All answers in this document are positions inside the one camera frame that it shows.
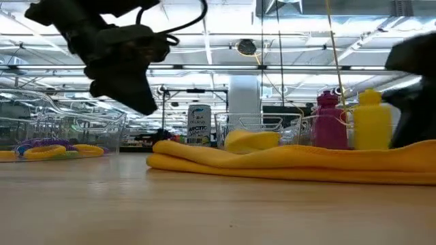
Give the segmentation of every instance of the folded yellow fabric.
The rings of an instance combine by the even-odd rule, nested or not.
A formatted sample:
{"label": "folded yellow fabric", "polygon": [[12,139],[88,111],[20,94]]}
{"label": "folded yellow fabric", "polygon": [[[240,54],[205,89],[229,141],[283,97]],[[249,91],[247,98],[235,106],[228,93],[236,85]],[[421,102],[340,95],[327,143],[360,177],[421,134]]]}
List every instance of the folded yellow fabric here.
{"label": "folded yellow fabric", "polygon": [[150,167],[201,174],[283,180],[436,185],[436,140],[394,150],[279,146],[250,154],[158,142]]}
{"label": "folded yellow fabric", "polygon": [[228,152],[246,154],[279,146],[280,134],[276,132],[231,131],[225,137],[224,147]]}

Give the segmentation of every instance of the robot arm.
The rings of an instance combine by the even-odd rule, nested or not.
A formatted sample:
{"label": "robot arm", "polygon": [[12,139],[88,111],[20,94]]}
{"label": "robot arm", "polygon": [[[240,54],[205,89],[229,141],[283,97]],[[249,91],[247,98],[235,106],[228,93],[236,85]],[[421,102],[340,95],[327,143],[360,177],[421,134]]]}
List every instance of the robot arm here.
{"label": "robot arm", "polygon": [[[92,79],[90,93],[94,97],[106,95],[132,109],[149,115],[156,109],[145,73],[152,62],[162,62],[179,40],[173,31],[193,25],[207,13],[206,0],[202,14],[195,20],[161,33],[154,33],[141,25],[145,10],[159,0],[41,0],[32,3],[25,16],[42,25],[54,25],[77,54]],[[120,17],[141,7],[136,24],[118,27],[108,24],[101,14]]]}

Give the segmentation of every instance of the yellow sponge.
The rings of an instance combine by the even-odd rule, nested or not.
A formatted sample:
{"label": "yellow sponge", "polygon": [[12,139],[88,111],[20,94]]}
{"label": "yellow sponge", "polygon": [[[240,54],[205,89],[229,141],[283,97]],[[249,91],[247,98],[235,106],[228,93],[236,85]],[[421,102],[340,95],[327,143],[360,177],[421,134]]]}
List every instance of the yellow sponge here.
{"label": "yellow sponge", "polygon": [[279,140],[280,134],[276,132],[253,133],[235,130],[228,133],[224,147],[228,152],[246,154],[278,146]]}

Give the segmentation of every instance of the can label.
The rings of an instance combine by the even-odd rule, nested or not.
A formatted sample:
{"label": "can label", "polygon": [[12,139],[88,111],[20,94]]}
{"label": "can label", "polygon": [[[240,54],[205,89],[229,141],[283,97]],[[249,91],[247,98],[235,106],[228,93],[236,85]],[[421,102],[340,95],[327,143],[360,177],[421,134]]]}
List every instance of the can label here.
{"label": "can label", "polygon": [[211,118],[209,105],[191,105],[188,109],[187,143],[192,146],[211,145]]}

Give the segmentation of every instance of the yellow bottle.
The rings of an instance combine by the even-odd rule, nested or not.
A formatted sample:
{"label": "yellow bottle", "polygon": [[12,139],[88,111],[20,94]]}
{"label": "yellow bottle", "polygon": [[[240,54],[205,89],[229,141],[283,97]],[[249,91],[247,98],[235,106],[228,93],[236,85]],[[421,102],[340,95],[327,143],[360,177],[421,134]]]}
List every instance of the yellow bottle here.
{"label": "yellow bottle", "polygon": [[392,116],[388,106],[380,105],[382,95],[373,89],[359,94],[354,110],[354,148],[387,150],[392,138]]}

